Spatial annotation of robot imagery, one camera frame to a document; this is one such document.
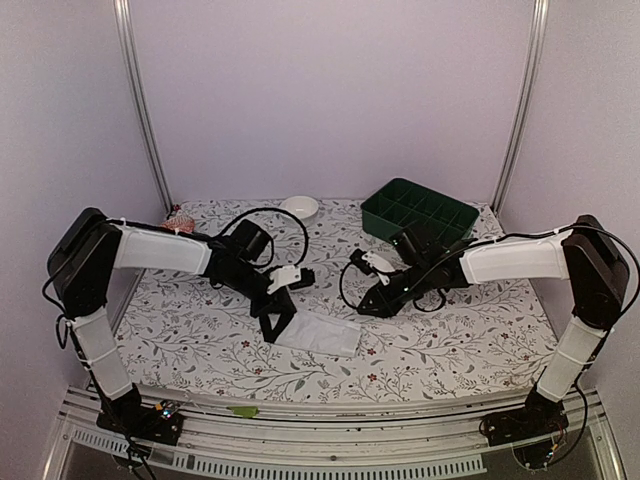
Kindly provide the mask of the white underwear black trim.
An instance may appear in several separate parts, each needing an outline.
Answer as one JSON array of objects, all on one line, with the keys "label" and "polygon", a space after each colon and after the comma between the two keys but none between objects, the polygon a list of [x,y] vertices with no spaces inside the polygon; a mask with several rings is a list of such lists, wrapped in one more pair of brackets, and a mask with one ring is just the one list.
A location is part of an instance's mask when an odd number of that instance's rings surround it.
[{"label": "white underwear black trim", "polygon": [[298,311],[275,344],[321,355],[352,358],[361,338],[361,325],[310,311]]}]

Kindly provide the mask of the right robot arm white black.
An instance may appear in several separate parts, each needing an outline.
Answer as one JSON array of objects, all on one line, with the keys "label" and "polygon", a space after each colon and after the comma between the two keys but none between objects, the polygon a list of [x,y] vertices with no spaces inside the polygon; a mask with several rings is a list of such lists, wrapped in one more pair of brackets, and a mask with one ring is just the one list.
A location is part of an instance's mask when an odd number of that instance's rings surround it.
[{"label": "right robot arm white black", "polygon": [[563,400],[628,311],[630,272],[639,267],[628,265],[633,252],[591,215],[549,232],[461,239],[449,246],[426,227],[411,224],[392,236],[391,243],[406,269],[385,271],[364,253],[352,257],[363,273],[380,277],[357,305],[361,315],[392,317],[432,290],[513,279],[570,282],[571,319],[527,406],[517,415],[517,427],[527,436],[539,435],[554,422],[554,405]]}]

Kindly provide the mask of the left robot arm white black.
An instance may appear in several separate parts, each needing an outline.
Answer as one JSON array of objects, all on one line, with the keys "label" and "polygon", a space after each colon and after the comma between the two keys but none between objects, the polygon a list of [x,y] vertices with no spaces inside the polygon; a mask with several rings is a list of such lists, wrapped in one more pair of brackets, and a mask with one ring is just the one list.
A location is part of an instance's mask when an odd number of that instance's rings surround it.
[{"label": "left robot arm white black", "polygon": [[204,277],[230,288],[250,302],[263,338],[275,342],[297,309],[287,286],[297,282],[296,265],[266,270],[256,264],[271,247],[272,237],[247,214],[231,221],[218,235],[171,231],[109,219],[96,208],[81,212],[47,261],[43,297],[58,307],[71,329],[83,366],[104,397],[111,419],[128,434],[148,426],[148,412],[130,396],[135,389],[124,367],[106,311],[107,291],[116,269],[159,269]]}]

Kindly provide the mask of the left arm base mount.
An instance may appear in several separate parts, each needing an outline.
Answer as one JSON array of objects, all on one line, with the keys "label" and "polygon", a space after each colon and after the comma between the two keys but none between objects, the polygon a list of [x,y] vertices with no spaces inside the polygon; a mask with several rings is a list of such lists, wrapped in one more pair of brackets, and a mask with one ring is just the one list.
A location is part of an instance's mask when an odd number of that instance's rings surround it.
[{"label": "left arm base mount", "polygon": [[176,446],[183,430],[185,417],[170,402],[144,406],[136,391],[102,404],[96,424],[133,439]]}]

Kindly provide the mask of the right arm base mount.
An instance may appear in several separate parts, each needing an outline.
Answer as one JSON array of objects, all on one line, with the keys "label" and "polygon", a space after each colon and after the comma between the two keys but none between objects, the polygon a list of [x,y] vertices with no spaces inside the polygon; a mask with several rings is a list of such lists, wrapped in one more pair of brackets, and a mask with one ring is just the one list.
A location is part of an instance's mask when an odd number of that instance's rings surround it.
[{"label": "right arm base mount", "polygon": [[527,470],[546,469],[569,426],[562,404],[533,404],[485,415],[479,433],[490,446],[511,445],[516,462]]}]

